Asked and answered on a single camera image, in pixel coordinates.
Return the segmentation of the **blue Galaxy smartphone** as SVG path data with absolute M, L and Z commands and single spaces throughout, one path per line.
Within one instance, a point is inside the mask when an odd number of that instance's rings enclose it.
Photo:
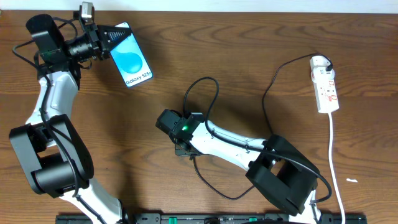
M 150 80 L 153 73 L 134 34 L 124 39 L 112 51 L 111 56 L 128 88 Z

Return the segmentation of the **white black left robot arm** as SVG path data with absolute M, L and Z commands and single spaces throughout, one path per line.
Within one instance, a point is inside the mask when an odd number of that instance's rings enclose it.
M 74 21 L 83 33 L 65 40 L 60 28 Z M 40 93 L 32 115 L 10 131 L 9 140 L 31 189 L 72 203 L 93 223 L 134 223 L 120 199 L 95 179 L 90 153 L 70 121 L 83 63 L 109 58 L 131 29 L 98 26 L 78 12 L 69 21 L 39 14 L 26 27 L 38 48 L 30 64 Z

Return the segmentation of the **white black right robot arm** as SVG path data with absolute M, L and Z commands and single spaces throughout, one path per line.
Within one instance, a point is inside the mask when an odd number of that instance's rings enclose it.
M 245 170 L 245 176 L 289 221 L 320 223 L 315 194 L 319 170 L 278 135 L 247 138 L 205 121 L 202 113 L 181 116 L 164 110 L 156 127 L 169 136 L 178 156 L 216 156 Z

